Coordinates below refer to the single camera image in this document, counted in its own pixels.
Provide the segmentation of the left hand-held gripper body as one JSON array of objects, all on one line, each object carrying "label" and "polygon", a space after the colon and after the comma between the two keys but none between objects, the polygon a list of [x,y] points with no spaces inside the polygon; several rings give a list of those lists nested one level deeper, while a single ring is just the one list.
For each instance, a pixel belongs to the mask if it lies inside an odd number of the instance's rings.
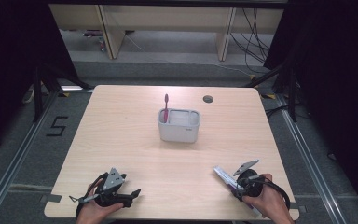
[{"label": "left hand-held gripper body", "polygon": [[83,197],[75,198],[70,196],[70,199],[78,204],[94,201],[101,207],[107,207],[115,203],[123,203],[125,207],[129,208],[134,198],[131,197],[131,194],[120,194],[118,192],[124,184],[122,183],[120,175],[121,173],[116,168],[112,168],[110,172],[105,172],[98,176],[91,183]]}]

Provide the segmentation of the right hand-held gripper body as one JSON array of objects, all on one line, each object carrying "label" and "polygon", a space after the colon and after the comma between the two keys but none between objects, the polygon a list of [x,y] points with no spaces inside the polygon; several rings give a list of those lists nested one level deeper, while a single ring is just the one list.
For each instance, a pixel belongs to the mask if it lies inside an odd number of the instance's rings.
[{"label": "right hand-held gripper body", "polygon": [[234,173],[237,177],[241,177],[242,187],[236,186],[234,182],[234,189],[238,190],[242,194],[242,197],[258,197],[262,192],[265,177],[252,169],[257,163],[258,160],[248,161],[241,165]]}]

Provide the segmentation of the white toothpaste tube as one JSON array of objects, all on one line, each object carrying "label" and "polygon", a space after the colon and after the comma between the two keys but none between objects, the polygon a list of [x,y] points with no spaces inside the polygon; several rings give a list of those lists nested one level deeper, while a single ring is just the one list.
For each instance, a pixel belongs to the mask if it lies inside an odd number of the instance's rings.
[{"label": "white toothpaste tube", "polygon": [[238,177],[236,175],[234,175],[234,173],[237,171],[235,171],[233,173],[233,175],[230,175],[229,173],[227,173],[222,167],[220,166],[215,166],[213,168],[213,170],[215,171],[215,173],[223,180],[223,182],[229,187],[230,191],[232,191],[234,189],[234,182],[235,179],[237,179]]}]

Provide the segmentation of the grey toothbrush holder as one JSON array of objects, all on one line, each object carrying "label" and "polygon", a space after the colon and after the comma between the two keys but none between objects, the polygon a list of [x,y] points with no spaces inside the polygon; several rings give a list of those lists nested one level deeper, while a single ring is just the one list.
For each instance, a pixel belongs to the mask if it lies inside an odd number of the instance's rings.
[{"label": "grey toothbrush holder", "polygon": [[198,140],[200,113],[187,109],[161,109],[158,112],[160,139],[168,142],[195,143]]}]

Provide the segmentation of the pink toothbrush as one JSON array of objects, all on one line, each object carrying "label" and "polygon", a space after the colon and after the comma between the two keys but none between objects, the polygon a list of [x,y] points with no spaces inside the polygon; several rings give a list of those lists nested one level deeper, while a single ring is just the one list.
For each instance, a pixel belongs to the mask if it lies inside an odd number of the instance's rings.
[{"label": "pink toothbrush", "polygon": [[164,102],[165,102],[165,107],[163,110],[163,122],[166,123],[168,121],[168,115],[169,115],[169,109],[168,109],[169,95],[168,95],[168,93],[166,93],[164,96]]}]

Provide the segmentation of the person's right hand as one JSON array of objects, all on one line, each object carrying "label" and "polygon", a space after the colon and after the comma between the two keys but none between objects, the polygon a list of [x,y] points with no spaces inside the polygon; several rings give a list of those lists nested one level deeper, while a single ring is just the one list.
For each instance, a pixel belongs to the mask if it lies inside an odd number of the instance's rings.
[{"label": "person's right hand", "polygon": [[282,195],[272,187],[264,185],[258,197],[243,196],[242,200],[275,224],[295,224]]}]

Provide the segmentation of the person's left hand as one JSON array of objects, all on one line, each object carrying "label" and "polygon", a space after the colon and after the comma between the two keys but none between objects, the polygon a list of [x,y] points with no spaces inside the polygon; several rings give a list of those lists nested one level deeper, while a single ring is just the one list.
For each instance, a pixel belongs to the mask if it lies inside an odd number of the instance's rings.
[{"label": "person's left hand", "polygon": [[83,205],[76,219],[76,224],[101,224],[106,217],[124,207],[123,203],[115,203],[107,207],[101,207],[91,201]]}]

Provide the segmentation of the dark tape strip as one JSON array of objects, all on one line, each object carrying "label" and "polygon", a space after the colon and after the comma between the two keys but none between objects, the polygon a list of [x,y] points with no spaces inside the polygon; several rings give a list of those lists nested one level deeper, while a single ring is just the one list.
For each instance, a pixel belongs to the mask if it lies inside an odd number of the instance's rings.
[{"label": "dark tape strip", "polygon": [[59,203],[62,199],[61,195],[54,195],[54,194],[49,194],[49,195],[42,195],[40,198],[40,202],[41,203],[47,203],[47,202],[53,202],[53,203]]},{"label": "dark tape strip", "polygon": [[294,202],[290,202],[290,209],[295,209],[299,213],[308,213],[307,207],[305,205],[298,205]]}]

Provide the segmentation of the black metal stand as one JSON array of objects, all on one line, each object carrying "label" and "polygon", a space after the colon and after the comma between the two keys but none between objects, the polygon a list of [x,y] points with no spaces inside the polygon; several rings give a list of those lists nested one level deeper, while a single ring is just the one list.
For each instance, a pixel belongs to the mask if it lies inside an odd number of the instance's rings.
[{"label": "black metal stand", "polygon": [[283,62],[265,75],[245,84],[244,88],[253,88],[274,76],[277,76],[273,88],[275,92],[281,92],[284,87],[288,88],[288,113],[292,121],[296,122],[296,73],[290,63]]},{"label": "black metal stand", "polygon": [[92,90],[93,86],[79,79],[76,71],[72,73],[64,72],[60,68],[47,64],[40,63],[34,70],[33,87],[34,87],[34,121],[38,121],[44,111],[44,104],[42,100],[42,85],[45,85],[49,92],[58,93],[62,90],[58,82],[59,78],[66,79],[83,90]]}]

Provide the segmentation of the black curtain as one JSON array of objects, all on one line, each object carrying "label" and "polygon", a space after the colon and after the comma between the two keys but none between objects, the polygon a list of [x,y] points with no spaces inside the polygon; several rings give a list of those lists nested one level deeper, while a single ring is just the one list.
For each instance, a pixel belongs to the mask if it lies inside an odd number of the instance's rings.
[{"label": "black curtain", "polygon": [[358,194],[358,0],[288,0],[275,33],[267,68],[283,62],[316,12],[310,46],[296,77],[324,140]]},{"label": "black curtain", "polygon": [[0,0],[0,133],[40,70],[47,80],[77,73],[48,3]]}]

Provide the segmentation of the small clutter under desk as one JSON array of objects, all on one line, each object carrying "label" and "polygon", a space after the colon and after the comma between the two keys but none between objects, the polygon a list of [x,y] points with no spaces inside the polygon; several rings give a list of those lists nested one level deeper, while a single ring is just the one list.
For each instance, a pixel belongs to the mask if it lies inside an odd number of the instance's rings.
[{"label": "small clutter under desk", "polygon": [[103,32],[101,30],[86,30],[83,32],[83,36],[87,38],[93,38],[96,37],[99,42],[100,50],[102,52],[106,52],[106,45],[103,38]]}]

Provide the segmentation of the aluminium floor rail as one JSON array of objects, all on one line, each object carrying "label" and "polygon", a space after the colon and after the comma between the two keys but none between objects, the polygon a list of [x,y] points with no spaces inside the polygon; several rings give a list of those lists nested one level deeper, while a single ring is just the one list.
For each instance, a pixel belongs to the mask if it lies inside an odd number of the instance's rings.
[{"label": "aluminium floor rail", "polygon": [[333,224],[348,224],[346,218],[344,217],[342,210],[333,195],[332,190],[328,187],[327,182],[317,165],[315,159],[311,155],[310,148],[300,131],[297,123],[293,121],[287,110],[282,112],[286,125],[293,136],[297,149],[301,154],[303,161],[307,167],[307,170],[310,174],[310,177],[313,181],[315,188],[318,191],[318,194],[324,204],[324,207],[330,216]]},{"label": "aluminium floor rail", "polygon": [[18,171],[20,170],[26,156],[28,155],[31,145],[34,142],[40,128],[45,122],[46,116],[52,107],[55,99],[58,97],[58,93],[52,92],[48,95],[46,101],[42,105],[42,111],[40,112],[39,117],[34,121],[24,137],[21,145],[16,151],[13,159],[11,160],[9,166],[6,168],[3,176],[0,179],[0,205],[2,204],[3,200],[5,199],[7,192],[16,177]]}]

